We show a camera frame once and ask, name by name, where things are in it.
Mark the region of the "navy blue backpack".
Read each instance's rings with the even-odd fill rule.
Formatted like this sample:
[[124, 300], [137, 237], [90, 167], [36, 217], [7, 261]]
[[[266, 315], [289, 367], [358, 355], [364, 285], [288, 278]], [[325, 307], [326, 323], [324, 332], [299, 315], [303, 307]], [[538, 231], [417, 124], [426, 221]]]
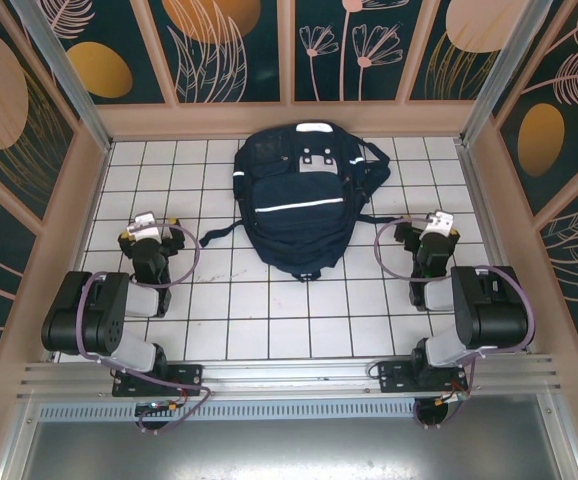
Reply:
[[259, 131], [234, 158], [239, 220], [200, 244], [242, 227], [264, 263], [315, 281], [343, 257], [357, 223], [378, 223], [362, 211], [390, 177], [390, 162], [378, 146], [330, 122]]

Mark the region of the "small circuit board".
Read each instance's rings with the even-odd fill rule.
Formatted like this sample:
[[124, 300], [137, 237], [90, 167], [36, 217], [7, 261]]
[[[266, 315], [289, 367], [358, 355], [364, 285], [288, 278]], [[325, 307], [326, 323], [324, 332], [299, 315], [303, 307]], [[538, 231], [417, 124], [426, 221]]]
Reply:
[[157, 402], [139, 403], [135, 407], [134, 415], [136, 417], [148, 415], [158, 416], [161, 412], [163, 412], [164, 415], [167, 416], [169, 411], [175, 411], [179, 409], [181, 406], [183, 406], [183, 403], [174, 400], [162, 400]]

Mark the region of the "grey metal sheet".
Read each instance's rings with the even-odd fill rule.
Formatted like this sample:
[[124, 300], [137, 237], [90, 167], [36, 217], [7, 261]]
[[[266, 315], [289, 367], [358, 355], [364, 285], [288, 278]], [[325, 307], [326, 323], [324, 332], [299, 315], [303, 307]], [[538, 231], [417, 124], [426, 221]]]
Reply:
[[159, 436], [128, 423], [41, 423], [6, 480], [578, 480], [545, 428], [409, 419], [199, 421]]

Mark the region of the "aluminium side rail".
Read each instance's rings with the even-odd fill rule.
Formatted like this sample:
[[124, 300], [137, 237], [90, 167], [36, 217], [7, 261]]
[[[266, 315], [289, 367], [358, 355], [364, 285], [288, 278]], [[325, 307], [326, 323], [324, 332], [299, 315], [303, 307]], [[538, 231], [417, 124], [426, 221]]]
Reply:
[[465, 147], [460, 142], [457, 143], [456, 149], [466, 179], [476, 219], [479, 228], [481, 229], [487, 256], [487, 261], [483, 265], [475, 266], [475, 269], [484, 270], [486, 273], [498, 275], [501, 283], [503, 285], [508, 285], [518, 297], [520, 309], [522, 310], [523, 317], [526, 319], [525, 323], [527, 329], [520, 340], [509, 346], [497, 347], [496, 349], [491, 350], [490, 353], [507, 354], [520, 352], [526, 349], [535, 336], [535, 315], [528, 296], [521, 287], [517, 276], [513, 274], [513, 270], [509, 265], [505, 265], [506, 255], [498, 239], [497, 227], [493, 220], [493, 214], [482, 185], [474, 155], [468, 147]]

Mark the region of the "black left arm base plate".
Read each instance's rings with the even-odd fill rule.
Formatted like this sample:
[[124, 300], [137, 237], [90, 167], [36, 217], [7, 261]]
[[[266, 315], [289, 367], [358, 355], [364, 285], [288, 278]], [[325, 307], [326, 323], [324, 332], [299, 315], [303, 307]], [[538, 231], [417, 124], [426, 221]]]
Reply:
[[[200, 386], [202, 373], [203, 367], [199, 364], [180, 364], [169, 365], [163, 376], [155, 375], [153, 372], [146, 373], [146, 376], [169, 383]], [[178, 397], [180, 391], [117, 371], [114, 374], [111, 394], [118, 398]]]

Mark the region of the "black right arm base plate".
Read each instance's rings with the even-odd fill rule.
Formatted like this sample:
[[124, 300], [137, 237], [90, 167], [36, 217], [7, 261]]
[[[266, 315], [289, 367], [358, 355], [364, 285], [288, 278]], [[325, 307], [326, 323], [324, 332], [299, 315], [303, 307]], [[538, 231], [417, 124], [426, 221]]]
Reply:
[[468, 379], [463, 368], [437, 368], [428, 365], [414, 367], [410, 360], [383, 361], [377, 364], [378, 380], [382, 393], [444, 393], [456, 387], [468, 389]]

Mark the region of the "aluminium mounting rail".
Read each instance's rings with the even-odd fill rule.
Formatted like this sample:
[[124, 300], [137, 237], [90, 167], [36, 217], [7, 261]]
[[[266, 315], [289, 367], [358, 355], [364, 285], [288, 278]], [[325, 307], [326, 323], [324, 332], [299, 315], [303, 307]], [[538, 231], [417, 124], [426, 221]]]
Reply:
[[[202, 384], [216, 400], [377, 397], [380, 383], [367, 372], [372, 358], [206, 361]], [[24, 368], [19, 398], [111, 398], [113, 378], [96, 363], [32, 363]], [[543, 394], [563, 386], [548, 355], [491, 355], [475, 363], [475, 395]]]

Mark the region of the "aluminium frame post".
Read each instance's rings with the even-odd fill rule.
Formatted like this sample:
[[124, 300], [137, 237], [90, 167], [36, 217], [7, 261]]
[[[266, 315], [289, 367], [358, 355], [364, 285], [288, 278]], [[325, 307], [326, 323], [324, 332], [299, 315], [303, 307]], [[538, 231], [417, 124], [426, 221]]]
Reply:
[[460, 146], [464, 149], [471, 147], [482, 131], [495, 104], [510, 83], [514, 72], [548, 16], [552, 3], [553, 0], [528, 0], [523, 8], [460, 132]]
[[55, 79], [104, 153], [110, 139], [62, 40], [76, 40], [95, 16], [93, 0], [8, 0]]

